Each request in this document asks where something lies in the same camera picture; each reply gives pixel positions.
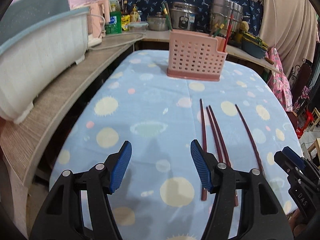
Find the person right hand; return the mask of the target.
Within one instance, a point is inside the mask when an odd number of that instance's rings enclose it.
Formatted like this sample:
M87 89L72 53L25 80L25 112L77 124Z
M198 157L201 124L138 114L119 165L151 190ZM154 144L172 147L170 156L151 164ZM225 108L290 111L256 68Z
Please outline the person right hand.
M315 239L318 217L314 215L307 223L299 209L291 213L289 226L293 233L293 239Z

